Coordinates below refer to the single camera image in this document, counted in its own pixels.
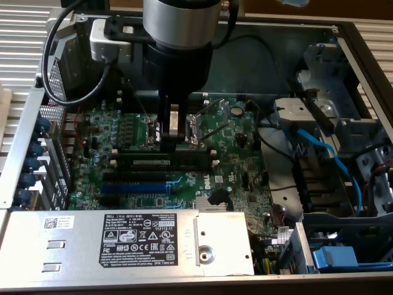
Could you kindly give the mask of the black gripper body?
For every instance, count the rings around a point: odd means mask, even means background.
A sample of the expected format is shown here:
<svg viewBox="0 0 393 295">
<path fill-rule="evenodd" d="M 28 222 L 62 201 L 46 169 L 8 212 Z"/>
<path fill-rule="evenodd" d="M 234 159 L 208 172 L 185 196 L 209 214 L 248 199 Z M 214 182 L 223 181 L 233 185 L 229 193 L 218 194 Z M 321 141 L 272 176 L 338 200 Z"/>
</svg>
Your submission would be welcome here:
<svg viewBox="0 0 393 295">
<path fill-rule="evenodd" d="M 144 46 L 144 78 L 165 94 L 189 95 L 207 82 L 213 48 L 209 43 L 192 50 Z"/>
</svg>

